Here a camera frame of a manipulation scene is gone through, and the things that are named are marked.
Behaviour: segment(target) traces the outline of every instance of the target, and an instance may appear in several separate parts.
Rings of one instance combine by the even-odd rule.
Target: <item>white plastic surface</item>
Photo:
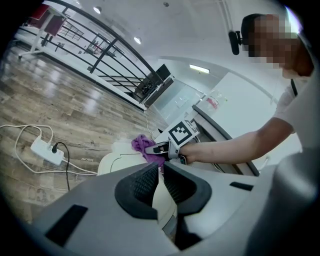
[[[159,183],[155,189],[152,208],[158,212],[158,224],[161,229],[168,223],[172,216],[177,217],[177,205],[171,197],[161,173],[159,175]]]
[[[49,161],[56,166],[59,166],[61,164],[65,154],[59,149],[56,150],[56,153],[52,153],[52,146],[48,148],[48,143],[40,138],[35,139],[35,141],[31,145],[31,150],[39,157]]]
[[[131,166],[137,166],[146,163],[147,160],[138,154],[122,154],[118,151],[104,156],[98,167],[98,175],[108,174]]]
[[[135,151],[131,143],[127,142],[115,142],[111,146],[112,152],[120,152],[121,155],[141,155],[140,152]]]

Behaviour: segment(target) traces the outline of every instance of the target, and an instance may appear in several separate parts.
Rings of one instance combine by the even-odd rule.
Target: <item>white ceiling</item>
[[[207,39],[224,37],[221,12],[216,0],[79,0],[82,8],[124,34],[127,41],[142,38],[140,49],[159,41],[183,38]],[[102,12],[97,15],[94,6]]]

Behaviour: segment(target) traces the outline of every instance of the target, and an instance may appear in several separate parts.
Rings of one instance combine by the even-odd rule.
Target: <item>white t-shirt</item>
[[[320,147],[320,64],[312,54],[311,46],[303,35],[299,35],[313,62],[310,77],[293,79],[297,90],[294,95],[289,86],[282,94],[274,117],[291,124],[303,148]]]
[[[296,88],[298,95],[299,95],[299,93],[301,93],[303,88],[306,86],[309,79],[310,79],[310,77],[306,77],[306,76],[293,78],[293,82],[295,84],[295,88]],[[295,96],[294,90],[292,89],[292,86],[290,85],[287,88],[285,88],[284,93],[281,95],[281,97],[278,101],[278,104],[276,106],[276,110],[275,110],[273,117],[282,119],[282,120],[286,121],[287,123],[293,125],[291,120],[289,120],[288,116],[286,115],[286,110],[287,110],[287,107],[291,104],[291,102],[295,98],[296,98],[296,96]]]
[[[308,53],[310,54],[311,60],[313,62],[314,65],[314,69],[313,72],[311,74],[311,76],[307,77],[307,76],[299,76],[295,71],[290,70],[290,71],[283,71],[283,76],[286,78],[291,78],[293,79],[293,82],[295,84],[295,88],[297,91],[297,96],[295,96],[294,90],[292,89],[292,86],[288,86],[285,90],[284,93],[281,95],[278,104],[276,106],[276,110],[275,113],[273,115],[274,118],[279,118],[282,119],[284,121],[286,121],[287,123],[289,123],[290,125],[293,126],[293,120],[289,118],[289,116],[287,113],[287,108],[288,106],[292,103],[292,101],[299,96],[299,94],[303,91],[303,89],[305,87],[307,87],[308,81],[311,79],[311,77],[316,76],[316,74],[318,73],[318,66],[315,65],[317,62],[315,61],[315,58],[312,54],[312,52],[310,51],[309,47],[310,44],[308,42],[308,40],[302,35],[299,35],[299,38],[301,39],[301,41],[303,42],[304,46],[306,47]]]

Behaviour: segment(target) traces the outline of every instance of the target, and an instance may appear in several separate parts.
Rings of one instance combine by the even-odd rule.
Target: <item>black headphones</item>
[[[239,46],[242,45],[242,38],[240,36],[240,31],[233,31],[229,32],[229,39],[231,44],[231,50],[234,55],[239,54]]]

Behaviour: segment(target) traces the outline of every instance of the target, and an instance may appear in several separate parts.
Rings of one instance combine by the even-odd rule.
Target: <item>person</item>
[[[221,142],[203,142],[183,146],[179,154],[187,163],[240,164],[258,159],[294,133],[292,115],[287,107],[299,95],[314,72],[312,54],[301,35],[285,31],[279,18],[271,14],[251,14],[241,24],[242,44],[249,57],[264,57],[278,64],[282,75],[291,79],[280,97],[274,116],[258,130]]]

